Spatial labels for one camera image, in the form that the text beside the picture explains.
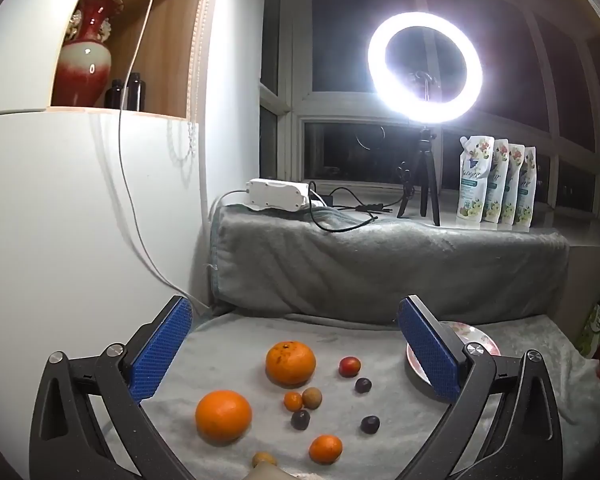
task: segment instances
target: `red object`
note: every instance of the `red object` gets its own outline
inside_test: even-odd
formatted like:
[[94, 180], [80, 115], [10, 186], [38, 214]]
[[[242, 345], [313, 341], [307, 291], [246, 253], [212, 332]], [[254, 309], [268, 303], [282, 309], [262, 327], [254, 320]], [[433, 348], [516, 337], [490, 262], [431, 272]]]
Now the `red object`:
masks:
[[357, 357], [345, 357], [340, 361], [338, 371], [343, 377], [355, 377], [359, 373], [361, 367], [362, 363]]
[[111, 70], [111, 54], [103, 44], [101, 27], [122, 8], [122, 0], [80, 0], [82, 19], [77, 34], [64, 42], [58, 57], [53, 106], [90, 107], [96, 103]]

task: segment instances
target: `white plate with pink rim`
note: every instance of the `white plate with pink rim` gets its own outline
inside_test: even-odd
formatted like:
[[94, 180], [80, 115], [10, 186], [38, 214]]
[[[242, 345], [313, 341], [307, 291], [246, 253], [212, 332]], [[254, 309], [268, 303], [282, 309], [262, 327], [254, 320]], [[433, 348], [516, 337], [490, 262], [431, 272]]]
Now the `white plate with pink rim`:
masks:
[[[440, 323], [444, 323], [445, 325], [450, 326], [464, 344], [480, 343], [486, 348], [487, 352], [489, 352], [491, 355], [500, 355], [500, 349], [498, 348], [496, 343], [494, 343], [493, 339], [491, 339], [482, 330], [476, 328], [475, 326], [460, 323], [458, 321], [441, 321]], [[411, 365], [411, 368], [413, 368], [413, 371], [417, 373], [418, 377], [425, 381], [427, 384], [430, 384], [429, 378], [427, 377], [426, 373], [424, 373], [422, 366], [418, 362], [416, 355], [413, 353], [413, 350], [411, 349], [408, 343], [407, 361]]]

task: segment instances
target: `red and white ceramic vase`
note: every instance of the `red and white ceramic vase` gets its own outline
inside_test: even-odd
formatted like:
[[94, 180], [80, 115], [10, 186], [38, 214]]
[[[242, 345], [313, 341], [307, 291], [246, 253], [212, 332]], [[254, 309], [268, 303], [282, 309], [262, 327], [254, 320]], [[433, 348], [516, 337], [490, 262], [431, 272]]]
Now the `red and white ceramic vase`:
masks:
[[109, 18], [123, 9], [122, 0], [80, 0], [60, 50], [53, 106], [93, 106], [109, 80], [111, 54], [104, 46]]

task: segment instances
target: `power strip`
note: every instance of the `power strip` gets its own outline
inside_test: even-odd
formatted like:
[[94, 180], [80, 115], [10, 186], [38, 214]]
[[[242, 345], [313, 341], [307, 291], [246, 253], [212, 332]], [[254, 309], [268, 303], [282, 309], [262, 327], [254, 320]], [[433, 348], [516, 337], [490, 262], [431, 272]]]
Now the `power strip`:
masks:
[[309, 185], [302, 182], [254, 178], [247, 183], [247, 206], [300, 211], [309, 207]]

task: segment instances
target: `metal pivot bolt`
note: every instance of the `metal pivot bolt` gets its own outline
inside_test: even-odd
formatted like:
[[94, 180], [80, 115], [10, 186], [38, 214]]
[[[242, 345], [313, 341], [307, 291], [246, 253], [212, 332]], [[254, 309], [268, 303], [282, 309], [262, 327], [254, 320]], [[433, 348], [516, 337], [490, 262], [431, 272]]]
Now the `metal pivot bolt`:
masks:
[[109, 348], [107, 348], [107, 355], [109, 357], [118, 357], [120, 354], [122, 354], [122, 350], [122, 345], [111, 345]]
[[53, 365], [59, 363], [60, 361], [62, 361], [62, 352], [53, 352], [49, 356], [49, 362]]
[[467, 351], [471, 355], [482, 355], [484, 354], [484, 347], [478, 343], [469, 343], [466, 346]]
[[542, 361], [542, 355], [538, 350], [529, 350], [529, 352], [526, 353], [526, 356], [535, 363]]

